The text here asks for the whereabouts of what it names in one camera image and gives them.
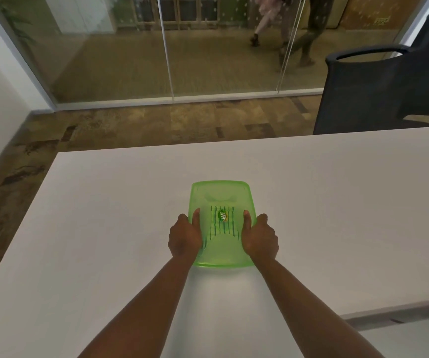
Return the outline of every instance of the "dark pants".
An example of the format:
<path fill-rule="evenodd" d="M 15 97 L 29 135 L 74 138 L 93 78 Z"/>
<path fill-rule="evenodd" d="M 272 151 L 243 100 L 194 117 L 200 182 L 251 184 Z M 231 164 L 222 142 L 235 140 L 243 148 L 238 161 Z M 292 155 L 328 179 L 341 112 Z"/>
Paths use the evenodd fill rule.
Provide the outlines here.
<path fill-rule="evenodd" d="M 325 26 L 327 25 L 327 20 L 329 19 L 330 13 L 332 11 L 332 5 L 334 3 L 334 0 L 309 1 L 310 15 L 309 22 L 307 24 L 307 33 L 294 41 L 291 49 L 291 52 L 296 52 L 302 48 L 302 54 L 304 55 L 309 55 L 313 41 L 324 32 Z M 291 15 L 295 17 L 296 12 L 296 7 L 293 7 Z M 289 40 L 285 40 L 285 35 L 283 35 L 283 42 L 286 43 L 288 41 Z"/>

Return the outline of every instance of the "forearm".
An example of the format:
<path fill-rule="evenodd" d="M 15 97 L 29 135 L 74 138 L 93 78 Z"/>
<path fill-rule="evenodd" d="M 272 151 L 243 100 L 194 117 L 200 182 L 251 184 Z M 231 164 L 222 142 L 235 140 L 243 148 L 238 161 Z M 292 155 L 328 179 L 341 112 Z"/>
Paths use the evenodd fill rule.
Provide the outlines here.
<path fill-rule="evenodd" d="M 253 261 L 305 358 L 383 357 L 276 260 Z"/>
<path fill-rule="evenodd" d="M 168 261 L 79 358 L 159 357 L 193 261 Z"/>

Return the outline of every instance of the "finger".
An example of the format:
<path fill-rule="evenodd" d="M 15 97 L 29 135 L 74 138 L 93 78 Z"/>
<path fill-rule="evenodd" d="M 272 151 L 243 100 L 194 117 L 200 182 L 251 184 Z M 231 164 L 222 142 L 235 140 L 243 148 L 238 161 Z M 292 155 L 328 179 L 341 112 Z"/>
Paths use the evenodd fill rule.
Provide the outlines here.
<path fill-rule="evenodd" d="M 192 224 L 193 224 L 193 226 L 194 226 L 195 229 L 197 229 L 198 231 L 201 231 L 201 227 L 199 225 L 199 208 L 197 208 L 193 212 Z"/>
<path fill-rule="evenodd" d="M 248 210 L 244 211 L 244 223 L 242 225 L 242 231 L 249 231 L 251 229 L 251 215 Z"/>
<path fill-rule="evenodd" d="M 257 223 L 267 223 L 267 215 L 265 213 L 260 214 L 257 217 Z"/>

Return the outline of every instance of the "chair handle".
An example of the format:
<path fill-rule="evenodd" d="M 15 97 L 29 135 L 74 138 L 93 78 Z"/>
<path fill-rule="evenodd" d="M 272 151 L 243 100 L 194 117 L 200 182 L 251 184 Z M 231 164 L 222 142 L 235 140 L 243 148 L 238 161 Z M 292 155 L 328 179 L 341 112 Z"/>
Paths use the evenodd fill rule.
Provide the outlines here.
<path fill-rule="evenodd" d="M 334 52 L 332 54 L 329 54 L 325 58 L 325 62 L 329 64 L 340 59 L 350 58 L 351 56 L 373 54 L 376 52 L 389 52 L 389 51 L 406 54 L 406 53 L 412 52 L 413 48 L 406 45 L 400 45 L 400 44 L 357 47 L 355 49 L 349 49 L 349 50 L 344 50 L 344 51 L 339 51 L 339 52 Z"/>

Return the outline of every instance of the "floor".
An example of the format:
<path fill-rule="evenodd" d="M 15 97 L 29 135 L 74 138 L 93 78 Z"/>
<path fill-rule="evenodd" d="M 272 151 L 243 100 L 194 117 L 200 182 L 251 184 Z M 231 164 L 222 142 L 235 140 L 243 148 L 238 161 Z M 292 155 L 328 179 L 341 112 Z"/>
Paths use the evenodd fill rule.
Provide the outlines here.
<path fill-rule="evenodd" d="M 260 35 L 251 47 L 249 29 L 168 30 L 167 51 L 176 96 L 276 90 L 281 76 L 280 31 Z M 305 31 L 300 30 L 298 37 Z M 314 42 L 316 64 L 297 67 L 291 56 L 282 90 L 321 88 L 326 55 L 365 45 L 390 43 L 397 30 L 326 30 Z M 43 79 L 60 102 L 89 102 L 171 96 L 160 31 L 116 35 L 34 36 L 32 54 Z M 363 59 L 380 59 L 373 54 Z"/>
<path fill-rule="evenodd" d="M 312 134 L 321 96 L 34 115 L 0 156 L 0 261 L 58 152 Z M 408 119 L 428 121 L 429 117 Z"/>

